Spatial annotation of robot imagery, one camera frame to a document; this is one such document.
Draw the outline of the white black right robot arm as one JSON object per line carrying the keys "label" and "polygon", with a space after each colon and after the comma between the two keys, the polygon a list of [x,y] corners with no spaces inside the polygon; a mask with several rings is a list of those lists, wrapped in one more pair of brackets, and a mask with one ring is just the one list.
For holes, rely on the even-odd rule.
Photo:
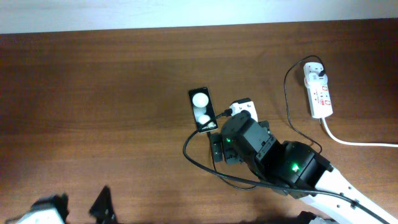
{"label": "white black right robot arm", "polygon": [[279,142],[267,122],[257,122],[246,110],[224,115],[228,120],[216,134],[223,154],[237,156],[278,194],[291,195],[337,223],[397,223],[309,145]]}

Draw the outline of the black Samsung Galaxy phone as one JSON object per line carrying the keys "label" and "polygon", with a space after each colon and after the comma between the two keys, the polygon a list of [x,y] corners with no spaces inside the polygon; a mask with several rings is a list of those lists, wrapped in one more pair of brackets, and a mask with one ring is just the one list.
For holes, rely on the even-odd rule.
{"label": "black Samsung Galaxy phone", "polygon": [[197,128],[203,126],[216,116],[207,87],[196,88],[188,91],[190,104]]}

